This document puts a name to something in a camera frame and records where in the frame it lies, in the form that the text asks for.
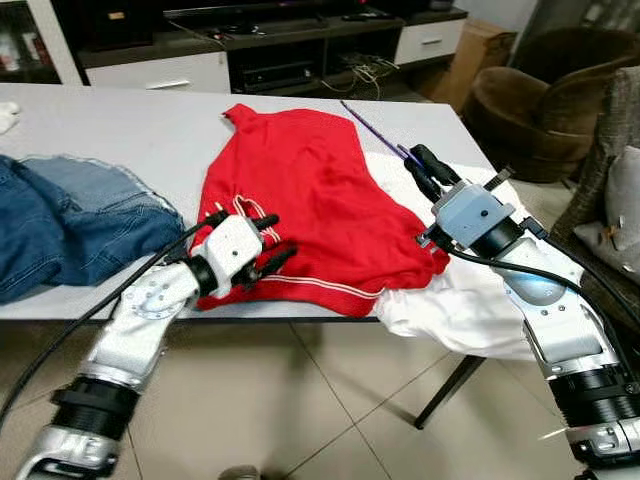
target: drawer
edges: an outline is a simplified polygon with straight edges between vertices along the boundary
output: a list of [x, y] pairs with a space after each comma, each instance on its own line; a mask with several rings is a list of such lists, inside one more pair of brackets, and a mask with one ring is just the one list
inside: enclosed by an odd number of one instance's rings
[[396, 49], [395, 63], [417, 62], [455, 53], [465, 20], [404, 27]]
[[226, 52], [88, 68], [87, 76], [96, 87], [230, 92]]

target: table top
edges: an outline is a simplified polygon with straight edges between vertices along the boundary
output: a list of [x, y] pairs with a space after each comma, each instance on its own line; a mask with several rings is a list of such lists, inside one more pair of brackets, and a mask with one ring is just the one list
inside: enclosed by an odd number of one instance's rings
[[[22, 109], [20, 122], [0, 135], [0, 152], [14, 158], [66, 153], [123, 165], [167, 198], [187, 226], [196, 220], [209, 164], [233, 134], [221, 114], [243, 103], [257, 112], [311, 108], [350, 118], [337, 100], [188, 92], [98, 89], [60, 85], [0, 84], [0, 101]], [[413, 146], [424, 143], [443, 161], [491, 168], [449, 105], [349, 102], [385, 136]], [[388, 153], [357, 124], [364, 151]], [[0, 306], [0, 320], [75, 319], [124, 280], [142, 260], [97, 287], [38, 288]], [[95, 318], [105, 318], [107, 311]], [[184, 318], [323, 319], [339, 317], [299, 302], [255, 302], [186, 310]]]

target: red sweatshirt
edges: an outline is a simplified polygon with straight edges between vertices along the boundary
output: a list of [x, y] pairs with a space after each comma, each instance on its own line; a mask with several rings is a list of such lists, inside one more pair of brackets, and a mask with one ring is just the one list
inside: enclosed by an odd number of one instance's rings
[[[211, 164], [198, 220], [216, 212], [280, 223], [263, 232], [268, 245], [292, 242], [298, 253], [277, 274], [203, 309], [252, 300], [298, 300], [343, 315], [366, 316], [385, 288], [423, 288], [448, 256], [421, 249], [422, 222], [369, 175], [351, 121], [313, 110], [258, 114], [236, 105], [226, 116], [236, 133]], [[210, 229], [196, 235], [194, 245]]]

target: blue jeans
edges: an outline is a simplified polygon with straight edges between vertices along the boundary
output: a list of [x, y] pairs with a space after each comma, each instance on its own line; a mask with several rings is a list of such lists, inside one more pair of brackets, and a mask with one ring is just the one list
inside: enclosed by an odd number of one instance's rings
[[0, 303], [42, 283], [94, 285], [183, 230], [175, 209], [122, 168], [0, 155]]

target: beige floor tile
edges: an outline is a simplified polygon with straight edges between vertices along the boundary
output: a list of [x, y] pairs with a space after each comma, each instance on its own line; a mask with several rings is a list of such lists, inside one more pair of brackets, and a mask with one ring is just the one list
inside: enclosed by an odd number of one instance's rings
[[399, 337], [379, 323], [294, 328], [356, 420], [447, 354], [431, 339]]
[[418, 412], [453, 370], [451, 355], [367, 416], [359, 427], [392, 478], [566, 479], [581, 471], [551, 415], [496, 361], [486, 361], [419, 431], [398, 418]]
[[388, 480], [362, 435], [351, 428], [295, 470], [287, 480]]
[[191, 325], [168, 343], [131, 424], [145, 478], [282, 476], [351, 426], [286, 324]]
[[[0, 480], [14, 478], [24, 456], [40, 429], [51, 421], [55, 406], [42, 398], [16, 408], [2, 431], [0, 439]], [[125, 434], [122, 451], [114, 475], [115, 480], [141, 480], [129, 436]]]
[[511, 373], [529, 393], [535, 396], [549, 412], [562, 419], [553, 393], [542, 376], [540, 367], [535, 362], [518, 360], [500, 360], [500, 363]]
[[[0, 400], [27, 365], [52, 341], [62, 324], [0, 325]], [[45, 362], [27, 385], [16, 406], [69, 383], [87, 354], [98, 330], [96, 326], [82, 327]]]
[[509, 180], [520, 201], [546, 228], [550, 229], [569, 205], [573, 193], [562, 183], [529, 183]]

